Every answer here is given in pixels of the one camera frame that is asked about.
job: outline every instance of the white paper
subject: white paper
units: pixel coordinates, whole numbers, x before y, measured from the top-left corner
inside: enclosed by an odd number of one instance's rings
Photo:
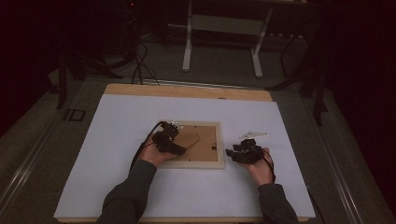
[[[103,95],[55,217],[99,217],[106,195],[128,175],[137,148],[159,119],[219,122],[224,148],[247,132],[269,147],[298,217],[315,212],[275,102]],[[225,156],[224,170],[159,169],[143,217],[260,217],[257,187]]]

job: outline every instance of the person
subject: person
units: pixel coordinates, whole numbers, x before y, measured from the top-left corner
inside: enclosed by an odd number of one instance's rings
[[[264,158],[254,164],[241,164],[258,186],[259,203],[265,223],[298,223],[297,216],[286,199],[281,185],[274,183],[269,165],[273,165],[269,149],[264,148]],[[147,207],[149,187],[157,168],[176,155],[161,153],[151,137],[138,155],[138,159],[124,182],[105,197],[102,214],[96,223],[137,223]]]

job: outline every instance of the floor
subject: floor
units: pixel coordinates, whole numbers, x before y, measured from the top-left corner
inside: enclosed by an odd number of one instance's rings
[[[286,40],[280,37],[271,36],[264,41],[260,53],[263,79],[254,77],[249,49],[197,44],[192,48],[191,70],[185,73],[181,71],[184,46],[177,37],[166,43],[148,40],[142,43],[147,48],[144,62],[148,68],[142,69],[144,84],[155,85],[152,77],[155,76],[161,85],[263,90],[285,80],[279,54]],[[287,72],[295,68],[305,47],[303,40],[290,47],[284,57]],[[144,55],[143,45],[139,52]],[[94,72],[83,82],[69,79],[69,96],[63,109],[56,110],[57,95],[47,93],[0,139],[2,192],[6,192],[28,154],[37,151],[33,155],[37,160],[23,166],[29,169],[20,172],[24,174],[23,188],[13,192],[13,197],[8,197],[10,191],[2,195],[0,223],[59,223],[52,216],[100,96],[108,83],[131,82],[134,69],[135,64],[130,64],[115,71],[125,76],[121,80]],[[332,93],[325,91],[327,111],[322,113],[323,127],[318,127],[312,117],[313,98],[300,97],[300,86],[301,83],[296,83],[271,94],[278,103],[305,183],[318,205],[317,217],[306,223],[324,223],[319,211],[326,223],[396,223]],[[87,114],[80,122],[63,120],[67,109],[85,110]]]

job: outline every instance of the dark background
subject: dark background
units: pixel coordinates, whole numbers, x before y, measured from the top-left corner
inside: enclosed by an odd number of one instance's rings
[[[146,1],[141,19],[160,35],[163,25],[185,23],[187,1]],[[96,50],[107,44],[106,34],[92,19],[122,21],[122,2],[7,1],[0,6],[0,136],[50,89],[48,73],[57,68],[59,36],[76,48]],[[394,3],[359,1],[331,14],[317,38],[324,43],[315,53],[333,50],[326,86],[339,105],[377,185],[396,215]]]

